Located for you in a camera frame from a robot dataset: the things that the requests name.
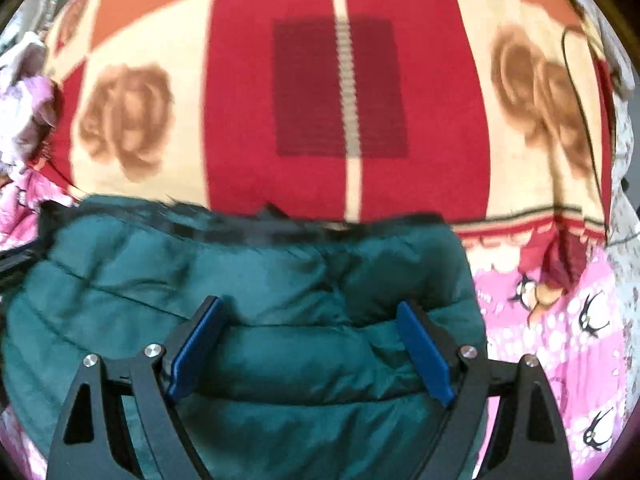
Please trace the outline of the dark green puffer jacket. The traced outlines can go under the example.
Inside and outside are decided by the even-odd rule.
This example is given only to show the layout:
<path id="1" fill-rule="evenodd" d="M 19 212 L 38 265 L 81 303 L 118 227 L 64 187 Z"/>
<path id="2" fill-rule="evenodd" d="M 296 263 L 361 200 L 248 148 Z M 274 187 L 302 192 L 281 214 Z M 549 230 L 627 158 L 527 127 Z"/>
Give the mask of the dark green puffer jacket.
<path id="1" fill-rule="evenodd" d="M 444 410 L 399 339 L 398 304 L 486 344 L 465 252 L 432 214 L 332 228 L 92 196 L 44 206 L 40 232 L 48 249 L 3 298 L 1 355 L 41 452 L 86 354 L 134 356 L 216 296 L 229 325 L 180 406 L 215 478 L 409 479 Z"/>

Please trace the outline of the pink penguin fleece blanket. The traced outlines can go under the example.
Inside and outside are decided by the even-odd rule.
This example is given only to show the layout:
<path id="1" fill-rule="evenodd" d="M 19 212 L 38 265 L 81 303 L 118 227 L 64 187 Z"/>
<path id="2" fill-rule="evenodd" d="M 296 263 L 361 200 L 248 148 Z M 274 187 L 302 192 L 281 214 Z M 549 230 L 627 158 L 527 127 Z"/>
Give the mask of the pink penguin fleece blanket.
<path id="1" fill-rule="evenodd" d="M 265 211 L 282 219 L 342 228 L 432 214 L 460 240 L 485 326 L 489 355 L 512 361 L 530 351 L 544 366 L 563 422 L 577 478 L 587 478 L 611 445 L 623 371 L 623 315 L 613 271 L 600 252 L 582 254 L 575 206 L 528 206 L 533 178 L 515 183 L 513 216 L 485 214 L 485 179 L 420 169 L 382 174 L 363 194 L 359 223 L 338 220 L 336 177 L 307 174 L 277 181 L 216 177 L 209 207 L 235 217 Z"/>

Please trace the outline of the white lilac floral sheet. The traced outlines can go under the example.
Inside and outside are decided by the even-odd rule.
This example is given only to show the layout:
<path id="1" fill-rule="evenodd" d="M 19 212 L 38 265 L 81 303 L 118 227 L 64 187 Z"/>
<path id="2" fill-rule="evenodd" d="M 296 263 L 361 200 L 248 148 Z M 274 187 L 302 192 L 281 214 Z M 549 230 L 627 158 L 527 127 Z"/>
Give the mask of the white lilac floral sheet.
<path id="1" fill-rule="evenodd" d="M 58 122 L 55 85 L 42 69 L 47 47 L 34 32 L 1 55 L 1 177 L 18 180 Z"/>

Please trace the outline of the red cream rose blanket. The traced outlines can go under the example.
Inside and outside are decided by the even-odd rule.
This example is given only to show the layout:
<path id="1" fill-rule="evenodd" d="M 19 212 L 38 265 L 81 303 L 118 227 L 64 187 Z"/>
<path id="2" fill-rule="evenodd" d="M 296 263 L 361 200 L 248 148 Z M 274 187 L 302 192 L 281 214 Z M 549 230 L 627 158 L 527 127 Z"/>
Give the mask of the red cream rose blanket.
<path id="1" fill-rule="evenodd" d="M 382 174 L 485 179 L 485 214 L 533 178 L 528 206 L 575 206 L 603 240 L 608 213 L 560 40 L 568 0 L 70 0 L 47 38 L 63 108 L 42 173 L 76 196 L 209 207 L 218 174 L 337 180 L 360 222 Z M 567 41 L 594 152 L 611 168 L 603 87 Z"/>

